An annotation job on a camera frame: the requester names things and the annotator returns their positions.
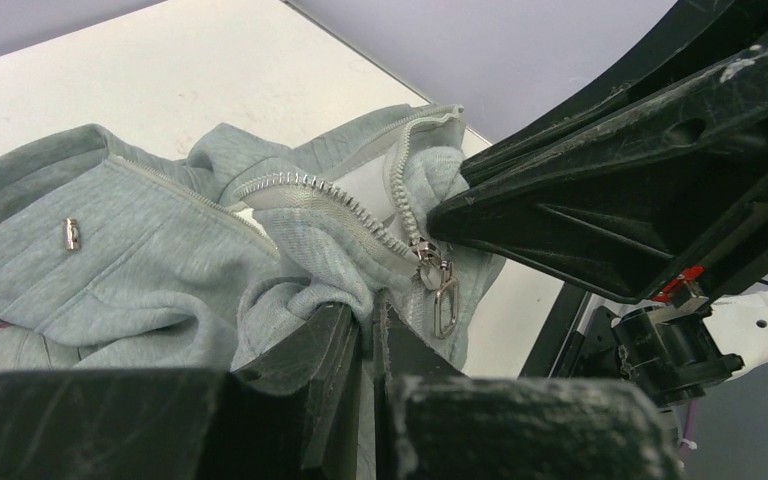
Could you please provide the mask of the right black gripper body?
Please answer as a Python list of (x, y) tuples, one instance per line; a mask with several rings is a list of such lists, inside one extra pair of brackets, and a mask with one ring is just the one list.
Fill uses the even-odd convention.
[(576, 335), (576, 374), (621, 379), (660, 407), (768, 364), (768, 280), (759, 290), (710, 301), (692, 266), (651, 303), (618, 314), (599, 306)]

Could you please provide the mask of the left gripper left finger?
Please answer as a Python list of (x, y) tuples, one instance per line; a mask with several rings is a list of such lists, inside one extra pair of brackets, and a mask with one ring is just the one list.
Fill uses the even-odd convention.
[(361, 353), (326, 304), (234, 372), (0, 373), (0, 479), (351, 479)]

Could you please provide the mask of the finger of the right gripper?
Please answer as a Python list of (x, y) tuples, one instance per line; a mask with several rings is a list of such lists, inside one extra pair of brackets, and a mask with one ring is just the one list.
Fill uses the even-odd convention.
[(678, 1), (626, 54), (582, 90), (515, 134), (473, 155), (475, 186), (658, 90), (731, 56), (768, 33), (768, 0)]
[(745, 289), (768, 273), (768, 45), (522, 157), (428, 229), (620, 303), (692, 267), (710, 298)]

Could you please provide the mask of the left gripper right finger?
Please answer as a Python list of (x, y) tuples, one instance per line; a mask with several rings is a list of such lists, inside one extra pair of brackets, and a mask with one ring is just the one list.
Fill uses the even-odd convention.
[(380, 295), (372, 325), (379, 479), (675, 479), (652, 402), (615, 380), (471, 378)]

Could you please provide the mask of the silver zipper pull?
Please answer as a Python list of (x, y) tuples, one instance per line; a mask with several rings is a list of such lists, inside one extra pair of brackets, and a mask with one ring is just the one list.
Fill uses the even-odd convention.
[(447, 339), (457, 326), (460, 308), (459, 282), (454, 274), (454, 263), (445, 259), (437, 246), (422, 237), (413, 245), (413, 250), (419, 260), (420, 279), (434, 293), (435, 337)]

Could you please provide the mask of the grey zip-up jacket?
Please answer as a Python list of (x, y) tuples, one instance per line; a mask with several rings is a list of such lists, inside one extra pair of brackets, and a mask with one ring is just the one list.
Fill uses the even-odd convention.
[[(386, 107), (297, 147), (220, 124), (178, 160), (90, 124), (1, 156), (0, 370), (234, 370), (330, 302), (369, 336), (380, 295), (462, 367), (504, 262), (427, 227), (467, 187), (461, 114)], [(444, 340), (420, 237), (459, 282)]]

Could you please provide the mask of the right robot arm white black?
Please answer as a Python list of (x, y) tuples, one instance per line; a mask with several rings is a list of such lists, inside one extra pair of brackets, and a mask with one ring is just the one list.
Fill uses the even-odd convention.
[(768, 363), (768, 1), (679, 1), (461, 169), (438, 240), (563, 281), (523, 374), (661, 407)]

